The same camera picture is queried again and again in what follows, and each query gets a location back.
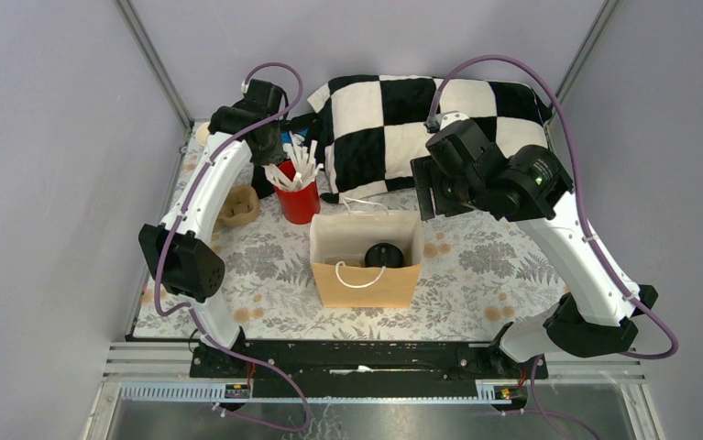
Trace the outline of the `black plastic cup lid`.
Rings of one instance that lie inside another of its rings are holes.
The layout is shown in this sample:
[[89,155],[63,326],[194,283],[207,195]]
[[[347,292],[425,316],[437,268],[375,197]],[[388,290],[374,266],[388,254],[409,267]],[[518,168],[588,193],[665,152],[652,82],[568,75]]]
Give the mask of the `black plastic cup lid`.
[[364,256],[366,267],[402,268],[405,266],[403,252],[391,243],[381,242],[368,249]]

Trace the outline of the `stack of paper cups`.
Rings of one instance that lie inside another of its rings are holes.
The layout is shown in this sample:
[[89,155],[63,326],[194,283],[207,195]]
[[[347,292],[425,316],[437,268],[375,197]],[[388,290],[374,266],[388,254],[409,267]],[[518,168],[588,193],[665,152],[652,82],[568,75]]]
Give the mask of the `stack of paper cups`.
[[194,134],[194,137],[197,140],[198,144],[203,148],[207,146],[208,138],[210,136],[209,126],[209,121],[201,123]]

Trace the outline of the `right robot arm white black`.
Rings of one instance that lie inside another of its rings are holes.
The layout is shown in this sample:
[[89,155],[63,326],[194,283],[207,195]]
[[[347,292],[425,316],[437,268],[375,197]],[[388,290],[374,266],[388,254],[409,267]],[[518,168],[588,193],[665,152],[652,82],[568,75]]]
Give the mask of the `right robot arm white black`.
[[493,339],[489,368],[509,378],[524,361],[550,352],[578,358],[631,354],[638,335],[633,317],[658,298],[610,257],[581,219],[574,185],[548,148],[526,145],[507,157],[469,116],[431,116],[427,156],[413,159],[421,218],[481,211],[514,223],[537,246],[568,292],[546,311],[507,324]]

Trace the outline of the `white brown paper bag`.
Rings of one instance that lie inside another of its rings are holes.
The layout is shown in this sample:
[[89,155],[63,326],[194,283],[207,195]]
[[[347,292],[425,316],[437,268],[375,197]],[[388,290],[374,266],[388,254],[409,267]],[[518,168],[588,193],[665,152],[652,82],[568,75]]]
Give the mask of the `white brown paper bag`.
[[[423,227],[415,211],[391,210],[317,214],[309,230],[309,260],[323,306],[328,308],[408,308],[420,278]],[[386,242],[404,254],[402,268],[366,267],[364,256]]]

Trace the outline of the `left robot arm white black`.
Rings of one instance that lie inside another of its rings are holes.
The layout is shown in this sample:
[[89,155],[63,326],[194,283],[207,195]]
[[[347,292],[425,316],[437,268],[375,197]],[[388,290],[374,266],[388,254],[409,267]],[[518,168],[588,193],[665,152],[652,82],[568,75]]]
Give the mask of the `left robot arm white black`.
[[217,217],[248,163],[283,155],[280,119],[288,100],[281,87],[250,80],[236,103],[219,107],[205,132],[198,165],[178,201],[156,225],[145,224],[138,242],[157,288],[185,309],[201,341],[214,348],[212,365],[227,377],[241,373],[247,353],[236,342],[242,328],[221,293],[225,263],[211,248]]

